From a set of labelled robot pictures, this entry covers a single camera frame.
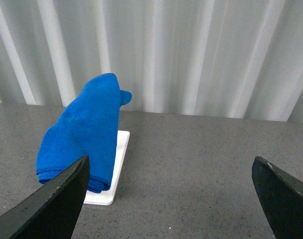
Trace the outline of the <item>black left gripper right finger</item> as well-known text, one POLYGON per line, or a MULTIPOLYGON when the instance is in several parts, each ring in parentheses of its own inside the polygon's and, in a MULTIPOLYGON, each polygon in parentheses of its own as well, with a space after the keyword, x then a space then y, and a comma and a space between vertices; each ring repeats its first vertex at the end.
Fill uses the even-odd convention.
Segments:
POLYGON ((257 156, 252 180, 277 239, 303 239, 303 182, 257 156))

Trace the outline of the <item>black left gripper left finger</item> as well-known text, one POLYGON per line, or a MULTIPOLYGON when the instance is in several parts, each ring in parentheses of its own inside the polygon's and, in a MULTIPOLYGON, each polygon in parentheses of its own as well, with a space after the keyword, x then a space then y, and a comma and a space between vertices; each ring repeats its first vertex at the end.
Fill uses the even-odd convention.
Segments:
POLYGON ((0 239, 69 239, 82 209, 89 181, 83 156, 0 216, 0 239))

